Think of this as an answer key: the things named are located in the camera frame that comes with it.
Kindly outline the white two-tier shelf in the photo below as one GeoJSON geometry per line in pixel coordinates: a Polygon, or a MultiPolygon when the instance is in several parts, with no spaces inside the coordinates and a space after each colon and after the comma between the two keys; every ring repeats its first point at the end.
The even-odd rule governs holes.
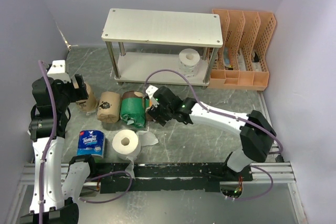
{"type": "Polygon", "coordinates": [[[215,14],[112,8],[101,38],[119,84],[185,84],[181,77],[170,73],[179,68],[178,55],[127,52],[124,44],[212,49],[211,58],[203,56],[198,73],[188,79],[193,86],[209,87],[216,54],[224,44],[220,24],[215,14]]]}

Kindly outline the plain white toilet roll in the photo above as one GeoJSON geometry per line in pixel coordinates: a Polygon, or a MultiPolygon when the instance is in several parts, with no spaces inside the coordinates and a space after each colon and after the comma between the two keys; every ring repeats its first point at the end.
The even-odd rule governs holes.
{"type": "Polygon", "coordinates": [[[130,162],[125,171],[135,179],[134,161],[139,156],[141,148],[155,145],[158,142],[157,137],[149,131],[121,130],[114,136],[112,148],[119,158],[130,162]]]}

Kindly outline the lying beige roll cloud print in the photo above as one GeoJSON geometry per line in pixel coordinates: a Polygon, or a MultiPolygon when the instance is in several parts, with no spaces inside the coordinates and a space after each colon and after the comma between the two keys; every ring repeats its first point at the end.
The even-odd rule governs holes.
{"type": "Polygon", "coordinates": [[[97,119],[104,123],[116,123],[120,118],[121,95],[106,91],[101,94],[97,119]]]}

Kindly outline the upright beige wrapped roll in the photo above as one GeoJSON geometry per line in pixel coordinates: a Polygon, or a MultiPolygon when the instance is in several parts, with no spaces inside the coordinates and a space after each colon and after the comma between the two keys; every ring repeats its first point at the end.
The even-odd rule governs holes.
{"type": "Polygon", "coordinates": [[[75,102],[75,104],[80,111],[84,111],[86,112],[86,114],[92,114],[96,112],[99,101],[96,98],[91,86],[87,82],[85,82],[85,86],[88,98],[84,100],[79,100],[75,102]]]}

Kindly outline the blue Tempo wrapped roll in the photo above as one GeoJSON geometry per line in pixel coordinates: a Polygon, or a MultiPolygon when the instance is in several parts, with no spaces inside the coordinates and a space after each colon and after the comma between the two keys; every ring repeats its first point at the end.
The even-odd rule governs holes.
{"type": "Polygon", "coordinates": [[[84,130],[79,133],[77,155],[92,155],[103,158],[105,134],[98,130],[84,130]]]}

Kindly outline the orange plastic file organizer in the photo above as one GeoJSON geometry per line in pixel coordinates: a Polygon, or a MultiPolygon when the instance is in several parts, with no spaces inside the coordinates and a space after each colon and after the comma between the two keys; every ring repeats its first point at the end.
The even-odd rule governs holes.
{"type": "Polygon", "coordinates": [[[215,57],[209,88],[264,91],[269,70],[266,53],[276,28],[272,12],[213,9],[223,45],[215,57]]]}

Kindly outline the aluminium frame rail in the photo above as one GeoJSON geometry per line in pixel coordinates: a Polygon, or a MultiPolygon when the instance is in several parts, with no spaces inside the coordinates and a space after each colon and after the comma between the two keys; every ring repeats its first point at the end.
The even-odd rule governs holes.
{"type": "MultiPolygon", "coordinates": [[[[124,174],[123,171],[127,168],[127,163],[100,163],[91,168],[85,162],[76,162],[74,164],[62,164],[60,172],[56,175],[49,175],[48,181],[55,185],[60,185],[64,182],[82,182],[80,176],[93,177],[94,181],[86,182],[85,186],[100,185],[100,179],[109,175],[124,174]]],[[[289,163],[258,163],[251,164],[252,181],[244,182],[243,185],[251,183],[261,183],[270,185],[271,183],[294,183],[295,176],[292,167],[289,163]]],[[[232,183],[221,183],[220,190],[233,190],[237,185],[232,183]]]]}

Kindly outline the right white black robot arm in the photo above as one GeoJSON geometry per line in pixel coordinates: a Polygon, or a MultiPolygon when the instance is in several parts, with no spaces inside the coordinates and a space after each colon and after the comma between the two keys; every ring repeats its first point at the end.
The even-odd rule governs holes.
{"type": "Polygon", "coordinates": [[[227,180],[235,180],[252,163],[266,161],[274,143],[267,132],[273,136],[276,133],[261,112],[235,113],[198,103],[195,98],[181,100],[167,87],[148,86],[145,93],[152,102],[148,115],[162,126],[174,119],[185,125],[206,125],[239,136],[241,147],[228,155],[223,167],[227,180]]]}

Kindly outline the white roll pink dots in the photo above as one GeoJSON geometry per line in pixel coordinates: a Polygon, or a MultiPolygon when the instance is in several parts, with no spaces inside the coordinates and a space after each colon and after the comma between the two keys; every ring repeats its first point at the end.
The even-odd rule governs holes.
{"type": "Polygon", "coordinates": [[[183,49],[179,53],[179,72],[185,77],[194,77],[198,73],[200,55],[194,49],[183,49]]]}

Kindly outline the green brown roll orange label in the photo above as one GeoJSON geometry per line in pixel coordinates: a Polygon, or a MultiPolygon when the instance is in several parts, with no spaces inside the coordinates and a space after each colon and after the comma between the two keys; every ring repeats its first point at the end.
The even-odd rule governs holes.
{"type": "Polygon", "coordinates": [[[149,93],[148,96],[145,98],[145,117],[147,121],[154,121],[154,118],[149,114],[151,107],[157,107],[158,102],[157,99],[154,97],[154,91],[149,93]]]}

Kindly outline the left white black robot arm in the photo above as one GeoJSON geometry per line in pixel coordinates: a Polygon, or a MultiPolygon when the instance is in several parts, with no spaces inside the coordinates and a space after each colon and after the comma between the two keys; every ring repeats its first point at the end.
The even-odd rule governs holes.
{"type": "Polygon", "coordinates": [[[69,104],[88,98],[81,75],[74,81],[40,78],[32,84],[35,99],[30,117],[30,138],[35,155],[34,194],[29,213],[20,223],[78,223],[78,201],[85,181],[97,178],[91,155],[74,156],[65,180],[61,179],[61,156],[69,104]]]}

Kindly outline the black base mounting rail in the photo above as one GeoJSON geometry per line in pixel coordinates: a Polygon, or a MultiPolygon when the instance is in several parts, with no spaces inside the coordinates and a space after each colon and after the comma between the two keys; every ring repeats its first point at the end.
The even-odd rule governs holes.
{"type": "Polygon", "coordinates": [[[129,191],[203,190],[219,192],[221,183],[238,184],[253,179],[251,168],[232,172],[226,163],[135,163],[130,184],[126,174],[109,175],[100,179],[100,192],[111,194],[129,191]]]}

